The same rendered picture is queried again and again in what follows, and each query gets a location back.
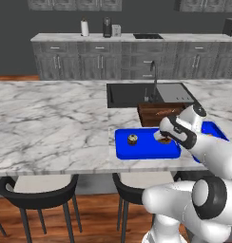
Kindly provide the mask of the black microwave oven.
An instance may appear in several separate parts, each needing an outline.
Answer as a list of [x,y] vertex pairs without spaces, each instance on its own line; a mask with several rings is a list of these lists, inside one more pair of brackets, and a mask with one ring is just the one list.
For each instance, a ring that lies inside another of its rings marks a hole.
[[227,18],[224,21],[222,33],[229,37],[232,37],[232,18]]

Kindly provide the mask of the chocolate cupcake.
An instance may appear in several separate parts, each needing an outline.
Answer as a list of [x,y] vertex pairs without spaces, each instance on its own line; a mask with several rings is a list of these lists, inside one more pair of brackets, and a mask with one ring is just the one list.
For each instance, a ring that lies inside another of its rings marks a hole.
[[127,137],[127,143],[129,145],[136,145],[138,141],[138,136],[135,134],[131,134]]

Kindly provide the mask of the dark wooden cutting board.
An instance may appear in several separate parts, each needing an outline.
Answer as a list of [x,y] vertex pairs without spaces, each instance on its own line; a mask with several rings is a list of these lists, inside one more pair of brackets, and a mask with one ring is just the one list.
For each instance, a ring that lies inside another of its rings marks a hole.
[[169,115],[179,115],[185,110],[184,103],[139,103],[138,115],[142,127],[157,127]]

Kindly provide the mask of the black hob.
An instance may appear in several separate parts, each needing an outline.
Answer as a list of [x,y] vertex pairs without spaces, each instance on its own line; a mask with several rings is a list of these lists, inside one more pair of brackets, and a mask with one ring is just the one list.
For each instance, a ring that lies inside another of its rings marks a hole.
[[142,40],[163,40],[163,37],[158,33],[133,33],[135,39],[142,39]]

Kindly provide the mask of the black sink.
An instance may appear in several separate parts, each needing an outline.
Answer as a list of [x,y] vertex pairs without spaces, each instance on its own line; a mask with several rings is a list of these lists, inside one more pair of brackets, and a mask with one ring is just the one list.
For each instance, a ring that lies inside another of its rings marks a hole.
[[[136,107],[138,103],[146,103],[153,95],[154,84],[107,84],[107,107]],[[157,84],[157,103],[195,103],[196,98],[183,83]]]

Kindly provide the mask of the grey base cupboard run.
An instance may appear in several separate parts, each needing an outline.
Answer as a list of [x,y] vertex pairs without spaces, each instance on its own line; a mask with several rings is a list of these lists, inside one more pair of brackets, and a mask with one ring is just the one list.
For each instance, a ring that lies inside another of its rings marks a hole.
[[42,80],[232,79],[232,37],[224,34],[39,33],[31,42]]

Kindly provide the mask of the grey wall cupboards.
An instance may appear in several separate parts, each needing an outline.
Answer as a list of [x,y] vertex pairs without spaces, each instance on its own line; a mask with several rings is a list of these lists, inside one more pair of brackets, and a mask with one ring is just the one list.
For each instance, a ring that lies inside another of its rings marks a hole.
[[182,12],[232,12],[232,0],[175,0],[174,10]]
[[28,0],[32,10],[121,11],[123,0]]

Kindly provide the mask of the black coffee machine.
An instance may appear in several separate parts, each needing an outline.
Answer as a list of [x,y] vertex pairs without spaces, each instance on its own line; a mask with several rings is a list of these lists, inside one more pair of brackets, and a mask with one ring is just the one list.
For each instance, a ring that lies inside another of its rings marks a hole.
[[112,23],[109,17],[103,19],[103,36],[110,38],[112,36]]

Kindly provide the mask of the white paper towel roll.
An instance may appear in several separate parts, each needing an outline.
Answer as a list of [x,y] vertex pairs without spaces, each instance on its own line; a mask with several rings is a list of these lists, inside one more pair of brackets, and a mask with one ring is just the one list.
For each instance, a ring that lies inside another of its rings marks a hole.
[[88,37],[88,35],[89,35],[88,22],[86,19],[83,19],[81,21],[81,35],[83,37]]

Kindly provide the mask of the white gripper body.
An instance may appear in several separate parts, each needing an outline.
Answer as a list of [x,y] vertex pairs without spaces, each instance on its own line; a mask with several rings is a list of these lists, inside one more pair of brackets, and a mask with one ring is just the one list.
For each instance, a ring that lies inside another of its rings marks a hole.
[[161,134],[161,131],[160,131],[160,130],[156,131],[156,132],[153,134],[153,136],[154,136],[154,139],[155,139],[155,140],[162,140],[162,139],[165,139],[165,136]]

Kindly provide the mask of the black tap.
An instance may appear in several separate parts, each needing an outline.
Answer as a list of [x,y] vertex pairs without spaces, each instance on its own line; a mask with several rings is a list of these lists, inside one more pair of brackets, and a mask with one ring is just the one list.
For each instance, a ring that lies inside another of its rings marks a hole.
[[145,88],[144,101],[155,103],[158,100],[158,94],[157,94],[158,68],[154,61],[152,61],[150,64],[150,70],[154,72],[153,91],[151,95],[148,95],[147,88]]

